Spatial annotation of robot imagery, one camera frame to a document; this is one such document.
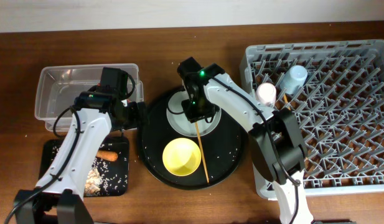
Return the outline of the grey round plate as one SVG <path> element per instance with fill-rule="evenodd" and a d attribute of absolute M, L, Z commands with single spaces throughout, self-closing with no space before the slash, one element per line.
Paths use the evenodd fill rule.
<path fill-rule="evenodd" d="M 185 90 L 175 92 L 168 101 L 169 109 L 166 109 L 166 115 L 170 126 L 177 131 L 179 134 L 187 137 L 197 137 L 197 130 L 195 125 L 187 120 L 187 117 L 184 113 L 175 114 L 175 112 L 181 112 L 182 106 L 181 102 L 183 100 L 188 100 L 189 96 Z M 199 128 L 199 134 L 201 136 L 211 133 L 219 124 L 222 116 L 221 110 L 217 110 L 213 117 L 212 122 L 210 123 L 211 118 L 202 119 L 197 121 Z"/>

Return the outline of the wooden chopstick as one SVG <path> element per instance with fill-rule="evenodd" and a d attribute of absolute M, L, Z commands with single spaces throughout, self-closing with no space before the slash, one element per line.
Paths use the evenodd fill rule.
<path fill-rule="evenodd" d="M 288 98 L 287 98 L 286 94 L 283 95 L 283 100 L 284 100 L 284 106 L 285 106 L 288 110 L 290 110 L 291 108 L 290 108 L 290 104 L 289 104 L 289 101 L 288 101 Z"/>
<path fill-rule="evenodd" d="M 195 129 L 196 129 L 196 134 L 197 134 L 197 140 L 198 140 L 198 143 L 199 143 L 201 159 L 202 159 L 202 163 L 203 163 L 203 167 L 204 167 L 205 178 L 206 178 L 207 183 L 209 184 L 210 181 L 209 181 L 208 170 L 207 170 L 207 165 L 206 165 L 206 161 L 205 161 L 204 150 L 203 150 L 203 147 L 202 147 L 202 141 L 201 141 L 201 137 L 200 137 L 199 126 L 198 126 L 197 122 L 195 122 L 194 124 L 195 124 Z"/>

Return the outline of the yellow plastic bowl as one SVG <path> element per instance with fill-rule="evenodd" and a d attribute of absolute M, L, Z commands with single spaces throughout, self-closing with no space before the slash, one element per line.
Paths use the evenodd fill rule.
<path fill-rule="evenodd" d="M 162 153 L 164 167 L 171 174 L 184 177 L 195 172 L 201 163 L 199 146 L 191 139 L 177 138 L 170 141 Z"/>

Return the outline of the orange carrot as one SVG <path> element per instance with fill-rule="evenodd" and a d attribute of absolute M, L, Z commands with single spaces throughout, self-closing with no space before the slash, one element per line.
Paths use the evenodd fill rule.
<path fill-rule="evenodd" d="M 115 162 L 118 159 L 118 154 L 116 152 L 112 151 L 101 151 L 99 150 L 96 154 L 96 157 L 110 161 L 110 162 Z"/>

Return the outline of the pink plastic cup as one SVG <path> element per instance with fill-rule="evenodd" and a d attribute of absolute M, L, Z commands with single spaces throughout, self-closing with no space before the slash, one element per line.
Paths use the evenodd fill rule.
<path fill-rule="evenodd" d="M 271 83 L 262 83 L 256 90 L 256 99 L 263 105 L 274 107 L 276 102 L 276 88 Z"/>

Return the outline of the light blue plastic cup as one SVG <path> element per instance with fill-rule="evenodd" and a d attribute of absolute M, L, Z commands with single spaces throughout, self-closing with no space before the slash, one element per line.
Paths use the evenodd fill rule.
<path fill-rule="evenodd" d="M 286 90 L 287 94 L 294 95 L 305 83 L 307 75 L 308 72 L 303 66 L 294 65 L 284 74 L 279 87 Z"/>

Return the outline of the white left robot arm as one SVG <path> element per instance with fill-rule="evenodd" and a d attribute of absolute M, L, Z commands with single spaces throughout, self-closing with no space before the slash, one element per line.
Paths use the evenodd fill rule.
<path fill-rule="evenodd" d="M 99 84 L 80 93 L 68 107 L 72 122 L 54 161 L 34 190 L 20 190 L 5 222 L 93 223 L 84 202 L 87 175 L 107 135 L 147 123 L 143 102 L 127 100 L 133 77 L 119 68 L 102 69 Z"/>

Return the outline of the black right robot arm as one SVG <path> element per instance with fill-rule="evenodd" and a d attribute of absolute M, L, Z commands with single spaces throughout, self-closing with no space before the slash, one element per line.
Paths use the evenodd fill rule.
<path fill-rule="evenodd" d="M 194 123 L 224 110 L 248 133 L 253 165 L 272 183 L 281 223 L 312 223 L 303 184 L 307 148 L 295 115 L 260 103 L 215 63 L 202 67 L 189 57 L 177 73 L 188 94 L 181 103 L 187 120 Z"/>

